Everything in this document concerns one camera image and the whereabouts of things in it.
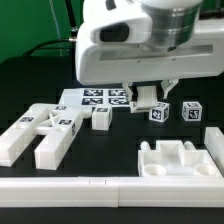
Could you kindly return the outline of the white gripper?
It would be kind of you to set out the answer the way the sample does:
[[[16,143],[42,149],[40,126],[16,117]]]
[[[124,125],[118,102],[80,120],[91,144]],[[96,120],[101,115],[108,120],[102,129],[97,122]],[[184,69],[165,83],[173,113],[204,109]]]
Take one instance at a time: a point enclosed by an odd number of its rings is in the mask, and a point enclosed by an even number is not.
[[[181,78],[224,72],[224,10],[202,19],[203,0],[85,0],[76,43],[76,75],[85,85],[122,83],[132,101],[132,83],[161,82],[163,98]],[[151,37],[140,44],[90,40],[88,26],[106,16],[152,19]]]

